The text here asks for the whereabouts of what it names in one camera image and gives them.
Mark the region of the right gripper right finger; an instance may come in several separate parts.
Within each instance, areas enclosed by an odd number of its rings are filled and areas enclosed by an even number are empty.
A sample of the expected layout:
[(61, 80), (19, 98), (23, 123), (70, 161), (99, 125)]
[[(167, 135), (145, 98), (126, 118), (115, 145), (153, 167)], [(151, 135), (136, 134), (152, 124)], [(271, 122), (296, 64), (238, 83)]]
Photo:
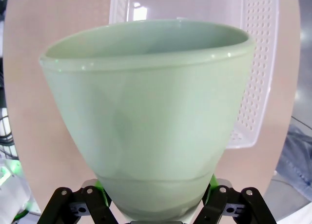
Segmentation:
[(203, 208), (194, 224), (218, 224), (223, 216), (237, 224), (276, 224), (262, 195), (255, 187), (240, 192), (220, 185), (213, 175), (202, 198)]

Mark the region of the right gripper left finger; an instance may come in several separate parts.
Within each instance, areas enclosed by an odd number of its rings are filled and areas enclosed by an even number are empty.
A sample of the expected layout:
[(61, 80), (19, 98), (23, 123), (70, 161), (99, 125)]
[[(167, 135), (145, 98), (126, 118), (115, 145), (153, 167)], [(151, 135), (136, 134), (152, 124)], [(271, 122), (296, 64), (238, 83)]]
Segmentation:
[(77, 224), (82, 216), (91, 216), (96, 224), (117, 224), (110, 209), (111, 198), (97, 179), (87, 180), (73, 192), (57, 188), (40, 217), (41, 224)]

